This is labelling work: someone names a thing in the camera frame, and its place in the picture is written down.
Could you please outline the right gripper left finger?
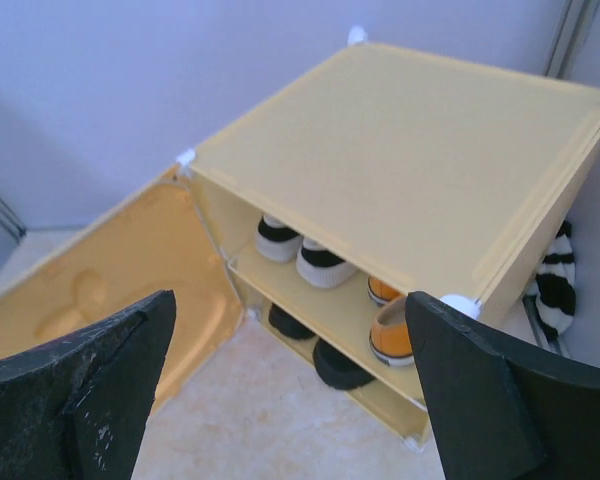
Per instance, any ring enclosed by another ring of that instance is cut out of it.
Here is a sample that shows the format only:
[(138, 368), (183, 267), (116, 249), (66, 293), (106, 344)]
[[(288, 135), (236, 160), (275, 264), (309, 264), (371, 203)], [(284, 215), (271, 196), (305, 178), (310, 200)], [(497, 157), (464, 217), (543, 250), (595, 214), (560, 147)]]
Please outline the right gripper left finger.
[(174, 332), (157, 291), (0, 360), (0, 479), (129, 479)]

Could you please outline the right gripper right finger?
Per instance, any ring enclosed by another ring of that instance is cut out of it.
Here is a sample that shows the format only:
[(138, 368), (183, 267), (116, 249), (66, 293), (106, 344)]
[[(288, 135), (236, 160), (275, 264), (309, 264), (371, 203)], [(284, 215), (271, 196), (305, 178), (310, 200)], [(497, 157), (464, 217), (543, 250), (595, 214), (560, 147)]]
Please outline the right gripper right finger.
[(600, 368), (425, 292), (405, 318), (448, 479), (600, 479)]

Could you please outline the orange canvas sneaker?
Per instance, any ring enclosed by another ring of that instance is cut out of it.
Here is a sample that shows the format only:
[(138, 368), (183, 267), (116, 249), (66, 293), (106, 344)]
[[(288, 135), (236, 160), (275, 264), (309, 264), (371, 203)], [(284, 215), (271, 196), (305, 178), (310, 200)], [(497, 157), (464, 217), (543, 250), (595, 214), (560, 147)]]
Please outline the orange canvas sneaker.
[(369, 276), (367, 279), (367, 293), (371, 301), (378, 307), (384, 307), (394, 300), (404, 297), (401, 292), (373, 276)]
[(373, 319), (369, 334), (372, 353), (389, 367), (414, 363), (413, 348), (405, 317), (406, 297), (397, 297), (383, 306)]

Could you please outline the black chunky shoe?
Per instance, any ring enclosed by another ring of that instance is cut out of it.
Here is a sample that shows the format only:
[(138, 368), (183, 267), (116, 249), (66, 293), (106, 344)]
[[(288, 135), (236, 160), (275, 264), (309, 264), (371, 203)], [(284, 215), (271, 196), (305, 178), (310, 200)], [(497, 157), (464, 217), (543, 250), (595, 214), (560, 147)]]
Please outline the black chunky shoe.
[(276, 304), (272, 304), (268, 314), (269, 324), (281, 335), (292, 340), (309, 340), (315, 333)]
[(329, 387), (339, 391), (351, 391), (368, 385), (375, 377), (336, 348), (319, 339), (312, 353), (319, 378)]

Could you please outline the yellow cabinet door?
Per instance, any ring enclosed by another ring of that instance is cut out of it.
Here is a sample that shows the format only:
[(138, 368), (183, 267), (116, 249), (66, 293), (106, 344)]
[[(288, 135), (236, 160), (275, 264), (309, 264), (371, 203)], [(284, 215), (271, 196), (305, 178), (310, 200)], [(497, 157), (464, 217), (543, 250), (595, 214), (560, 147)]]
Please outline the yellow cabinet door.
[(207, 226), (202, 179), (171, 168), (0, 291), (0, 359), (170, 290), (177, 318), (156, 389), (161, 407), (241, 321)]

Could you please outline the black white sneaker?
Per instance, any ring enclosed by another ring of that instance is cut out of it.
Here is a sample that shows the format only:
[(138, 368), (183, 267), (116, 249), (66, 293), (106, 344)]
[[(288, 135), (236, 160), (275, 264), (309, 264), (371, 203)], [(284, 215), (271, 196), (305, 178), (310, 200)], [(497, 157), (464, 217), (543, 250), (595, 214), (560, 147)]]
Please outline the black white sneaker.
[(296, 270), (307, 283), (319, 289), (339, 287), (357, 272), (353, 264), (308, 237), (301, 242)]
[(276, 263), (288, 263), (296, 257), (303, 237), (275, 217), (263, 214), (255, 233), (257, 251)]

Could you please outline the yellow shoe cabinet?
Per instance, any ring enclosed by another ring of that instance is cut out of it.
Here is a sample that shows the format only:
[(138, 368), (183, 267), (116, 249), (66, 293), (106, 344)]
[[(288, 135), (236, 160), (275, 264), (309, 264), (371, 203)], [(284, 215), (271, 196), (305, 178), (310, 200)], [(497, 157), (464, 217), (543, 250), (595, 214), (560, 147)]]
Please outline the yellow shoe cabinet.
[[(460, 294), (497, 326), (600, 148), (600, 89), (382, 45), (349, 46), (179, 157), (249, 316), (276, 304), (375, 377), (354, 399), (424, 443), (417, 370), (374, 357), (373, 276)], [(353, 264), (333, 289), (255, 246), (268, 214)]]

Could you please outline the zebra striped shoe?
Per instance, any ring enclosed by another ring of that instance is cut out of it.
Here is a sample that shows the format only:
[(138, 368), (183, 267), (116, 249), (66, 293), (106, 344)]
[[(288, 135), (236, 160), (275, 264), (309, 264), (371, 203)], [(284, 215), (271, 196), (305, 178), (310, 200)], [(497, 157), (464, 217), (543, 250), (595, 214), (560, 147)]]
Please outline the zebra striped shoe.
[(540, 328), (556, 340), (572, 324), (576, 311), (576, 268), (571, 245), (572, 224), (564, 220), (526, 291), (534, 299)]

